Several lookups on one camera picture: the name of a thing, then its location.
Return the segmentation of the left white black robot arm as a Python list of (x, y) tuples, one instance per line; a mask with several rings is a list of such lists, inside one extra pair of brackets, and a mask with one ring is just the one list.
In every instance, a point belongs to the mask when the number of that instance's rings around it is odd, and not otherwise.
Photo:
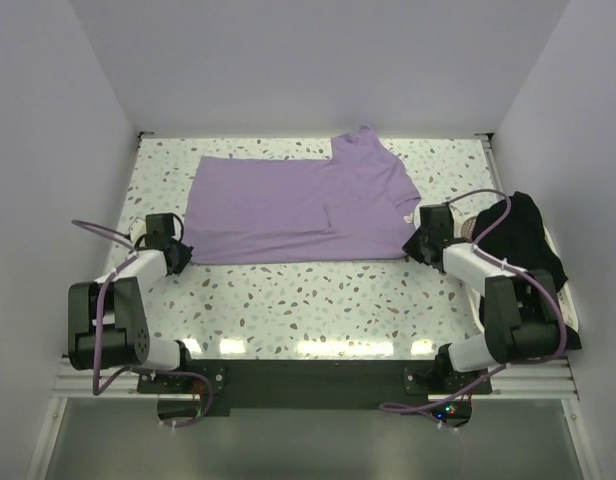
[(129, 255), (110, 273), (72, 285), (68, 292), (68, 358), (77, 370), (114, 367), (160, 370), (173, 392), (188, 390), (195, 368), (179, 341), (153, 339), (144, 302), (151, 288), (182, 273), (192, 258), (184, 226), (174, 213), (149, 214), (127, 241)]

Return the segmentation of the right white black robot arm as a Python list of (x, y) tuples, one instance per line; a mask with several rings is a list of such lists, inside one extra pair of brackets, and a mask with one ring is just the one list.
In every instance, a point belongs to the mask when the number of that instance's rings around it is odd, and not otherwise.
[(452, 275), (483, 300), (483, 331), (439, 348), (432, 366), (416, 374), (419, 384), (457, 392), (469, 373), (560, 357), (568, 330), (552, 276), (526, 271), (455, 235), (450, 206), (420, 209), (420, 227), (404, 245), (415, 261)]

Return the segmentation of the purple t shirt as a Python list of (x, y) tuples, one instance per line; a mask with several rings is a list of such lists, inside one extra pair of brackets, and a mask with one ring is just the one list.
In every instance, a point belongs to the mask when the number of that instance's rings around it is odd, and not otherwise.
[(204, 157), (184, 216), (199, 265), (394, 260), (421, 195), (403, 162), (362, 126), (329, 160)]

